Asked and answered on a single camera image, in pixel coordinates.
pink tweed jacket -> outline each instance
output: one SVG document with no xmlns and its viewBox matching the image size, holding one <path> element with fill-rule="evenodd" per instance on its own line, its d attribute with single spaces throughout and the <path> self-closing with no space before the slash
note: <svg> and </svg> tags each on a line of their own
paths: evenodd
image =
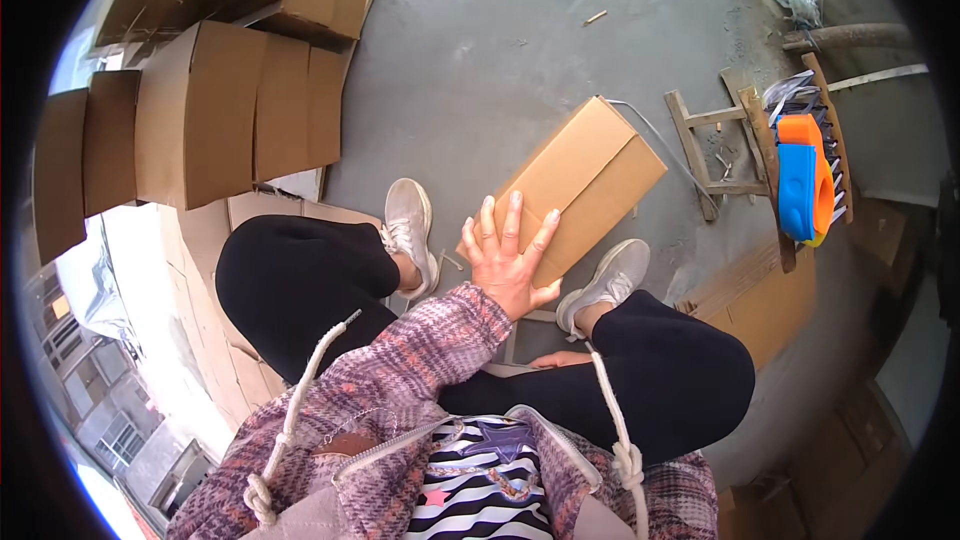
<svg viewBox="0 0 960 540">
<path fill-rule="evenodd" d="M 270 481 L 273 511 L 282 518 L 283 510 L 333 486 L 351 534 L 402 536 L 424 482 L 429 432 L 450 417 L 436 402 L 440 389 L 473 376 L 512 326 L 483 290 L 464 283 L 422 302 L 369 346 L 337 358 L 307 391 L 294 445 Z M 236 538 L 257 527 L 243 500 L 247 476 L 261 473 L 270 457 L 291 392 L 246 419 L 220 467 L 177 511 L 168 538 Z M 510 416 L 533 429 L 557 538 L 573 537 L 589 495 L 633 526 L 633 500 L 620 486 L 610 452 L 531 407 L 516 407 Z M 371 451 L 356 457 L 318 452 L 343 432 L 381 444 L 373 457 Z M 647 468 L 643 487 L 650 538 L 716 538 L 714 477 L 699 452 Z"/>
</svg>

purple star patch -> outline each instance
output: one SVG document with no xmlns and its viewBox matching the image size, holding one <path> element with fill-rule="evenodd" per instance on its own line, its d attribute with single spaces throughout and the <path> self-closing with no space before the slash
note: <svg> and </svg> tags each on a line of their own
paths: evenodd
<svg viewBox="0 0 960 540">
<path fill-rule="evenodd" d="M 509 427 L 491 427 L 482 421 L 473 422 L 480 429 L 482 442 L 474 442 L 460 450 L 464 457 L 480 453 L 496 453 L 503 464 L 513 462 L 523 450 L 523 446 L 536 446 L 534 437 L 530 433 L 530 426 L 526 424 Z"/>
</svg>

pink star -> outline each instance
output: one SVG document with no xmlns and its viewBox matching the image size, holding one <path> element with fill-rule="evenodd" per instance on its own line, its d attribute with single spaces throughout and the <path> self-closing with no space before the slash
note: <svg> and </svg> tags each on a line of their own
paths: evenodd
<svg viewBox="0 0 960 540">
<path fill-rule="evenodd" d="M 440 488 L 436 490 L 430 490 L 429 492 L 424 492 L 423 496 L 426 497 L 426 504 L 424 507 L 430 507 L 431 505 L 436 505 L 437 507 L 443 507 L 444 501 L 447 497 L 450 496 L 450 492 L 444 492 Z"/>
</svg>

person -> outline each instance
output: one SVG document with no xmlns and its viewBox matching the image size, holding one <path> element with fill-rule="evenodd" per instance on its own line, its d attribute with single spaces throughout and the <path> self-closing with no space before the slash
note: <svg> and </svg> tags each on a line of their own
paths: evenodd
<svg viewBox="0 0 960 540">
<path fill-rule="evenodd" d="M 438 282 L 417 182 L 390 187 L 379 231 L 289 215 L 240 225 L 217 294 L 299 383 L 240 426 L 168 537 L 715 538 L 698 449 L 746 413 L 750 354 L 638 289 L 650 249 L 629 239 L 558 305 L 558 326 L 589 354 L 547 354 L 508 378 L 481 371 L 517 320 L 560 295 L 561 280 L 531 284 L 560 214 L 521 251 L 522 203 L 511 195 L 498 238 L 488 196 L 480 237 L 472 218 L 462 228 L 471 281 L 400 317 L 385 297 L 417 300 Z"/>
</svg>

white sneaker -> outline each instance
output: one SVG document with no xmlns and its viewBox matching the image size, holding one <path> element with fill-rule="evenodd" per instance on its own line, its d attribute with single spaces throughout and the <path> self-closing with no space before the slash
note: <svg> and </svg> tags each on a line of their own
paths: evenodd
<svg viewBox="0 0 960 540">
<path fill-rule="evenodd" d="M 585 287 L 573 290 L 557 306 L 557 325 L 570 334 L 568 341 L 586 338 L 573 325 L 573 316 L 583 307 L 606 301 L 619 306 L 643 281 L 650 265 L 650 247 L 641 239 L 623 240 L 606 251 L 597 272 Z"/>
<path fill-rule="evenodd" d="M 437 258 L 430 254 L 426 237 L 430 235 L 433 208 L 424 187 L 408 177 L 401 177 L 387 190 L 383 208 L 383 229 L 380 237 L 390 255 L 398 252 L 410 257 L 420 272 L 423 283 L 415 290 L 398 292 L 408 300 L 430 294 L 437 288 Z"/>
</svg>

